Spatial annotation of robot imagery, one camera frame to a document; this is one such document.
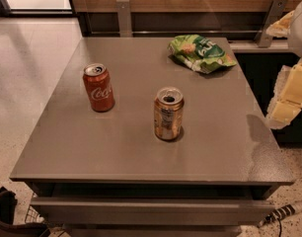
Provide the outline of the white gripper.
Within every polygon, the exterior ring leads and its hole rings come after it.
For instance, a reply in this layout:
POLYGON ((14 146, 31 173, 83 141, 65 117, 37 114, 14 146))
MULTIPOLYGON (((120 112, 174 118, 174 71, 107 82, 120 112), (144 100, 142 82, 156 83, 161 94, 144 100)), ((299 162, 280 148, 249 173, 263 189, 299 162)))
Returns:
MULTIPOLYGON (((289 49, 302 57, 302 1, 294 12, 271 24, 265 32, 276 38, 288 37, 289 49)), ((302 58, 293 67, 281 67, 273 94, 265 118, 271 129, 283 129, 302 111, 302 58)))

